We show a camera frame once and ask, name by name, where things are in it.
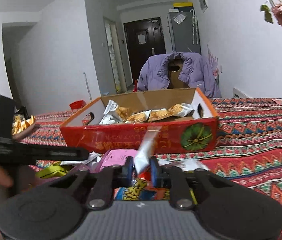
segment green leaf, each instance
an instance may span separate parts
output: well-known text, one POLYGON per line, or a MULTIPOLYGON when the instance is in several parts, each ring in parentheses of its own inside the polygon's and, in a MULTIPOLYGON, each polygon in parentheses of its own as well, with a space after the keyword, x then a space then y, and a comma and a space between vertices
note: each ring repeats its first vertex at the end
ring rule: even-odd
POLYGON ((261 5, 260 11, 261 12, 270 12, 270 8, 266 4, 263 4, 261 5))
POLYGON ((180 143, 188 151, 199 151, 206 148, 212 138, 211 128, 208 125, 196 123, 185 129, 180 143))
POLYGON ((264 19, 266 22, 273 24, 272 14, 270 14, 269 12, 264 13, 264 19))

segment dark brown door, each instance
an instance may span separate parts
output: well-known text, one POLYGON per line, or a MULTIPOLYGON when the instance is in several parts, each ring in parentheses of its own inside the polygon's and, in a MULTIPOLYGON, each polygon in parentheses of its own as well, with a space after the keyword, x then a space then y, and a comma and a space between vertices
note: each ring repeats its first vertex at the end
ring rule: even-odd
POLYGON ((165 54, 161 19, 153 18, 124 24, 133 81, 149 57, 165 54))

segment patterned tablecloth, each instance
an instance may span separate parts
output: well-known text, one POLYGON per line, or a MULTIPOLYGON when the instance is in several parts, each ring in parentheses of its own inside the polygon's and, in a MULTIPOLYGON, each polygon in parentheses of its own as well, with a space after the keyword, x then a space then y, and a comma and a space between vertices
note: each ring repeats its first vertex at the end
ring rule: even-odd
MULTIPOLYGON (((157 157, 170 161, 198 158, 212 172, 282 205, 282 106, 270 98, 213 99, 212 104, 220 115, 214 151, 157 157)), ((23 142, 64 146, 59 125, 74 112, 37 116, 41 127, 23 142)))

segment black round cover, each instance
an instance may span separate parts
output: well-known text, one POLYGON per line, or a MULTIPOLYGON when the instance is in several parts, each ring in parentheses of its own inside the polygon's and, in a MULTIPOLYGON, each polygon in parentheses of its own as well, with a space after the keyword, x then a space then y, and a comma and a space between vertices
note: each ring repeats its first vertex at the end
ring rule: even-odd
POLYGON ((58 188, 9 198, 0 208, 0 231, 16 240, 62 239, 78 227, 84 208, 58 188))
POLYGON ((277 239, 282 230, 282 206, 253 190, 217 189, 198 205, 201 225, 225 239, 277 239))

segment jacket collar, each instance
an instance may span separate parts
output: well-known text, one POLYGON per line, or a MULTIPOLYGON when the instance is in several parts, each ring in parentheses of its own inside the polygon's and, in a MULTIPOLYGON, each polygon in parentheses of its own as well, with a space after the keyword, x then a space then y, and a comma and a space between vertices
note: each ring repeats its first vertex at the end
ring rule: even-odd
POLYGON ((193 60, 192 58, 185 56, 182 52, 167 54, 164 57, 160 67, 158 68, 157 75, 169 80, 169 74, 168 74, 169 62, 176 58, 181 58, 184 61, 182 71, 178 79, 188 85, 190 82, 190 72, 193 69, 193 60))

